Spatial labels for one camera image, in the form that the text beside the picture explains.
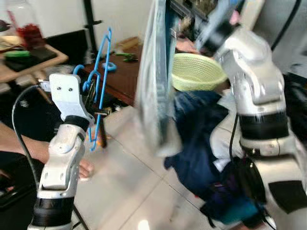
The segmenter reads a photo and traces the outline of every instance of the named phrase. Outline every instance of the yellow basket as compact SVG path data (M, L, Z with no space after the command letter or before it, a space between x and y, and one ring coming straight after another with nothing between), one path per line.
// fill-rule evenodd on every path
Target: yellow basket
M197 54L175 54L172 81L179 91L213 90L227 79L220 64Z

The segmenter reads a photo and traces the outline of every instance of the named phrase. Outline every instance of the brown wooden surface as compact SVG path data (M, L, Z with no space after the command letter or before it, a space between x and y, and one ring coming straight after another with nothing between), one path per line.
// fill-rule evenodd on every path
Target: brown wooden surface
M113 62L117 66L117 70L115 72L108 73L106 81L106 92L131 106L134 104L136 85L139 75L141 51L141 46L135 46L125 50L126 53L134 53L138 56L139 61L136 62L124 62L123 60L125 57L123 56L110 56L110 62ZM102 68L102 63L104 62L105 61L101 61L98 68L102 79L105 72ZM88 74L93 69L94 64L88 65L84 68Z
M58 56L48 61L44 61L35 66L32 66L30 68L24 69L20 72L15 72L14 70L11 70L7 66L5 66L2 62L4 59L4 54L0 54L0 83L5 83L5 82L16 80L20 76L31 74L36 71L43 70L47 67L54 66L54 65L63 63L66 60L68 60L67 55L61 53L60 51L56 50L52 46L46 45L46 48L57 53Z

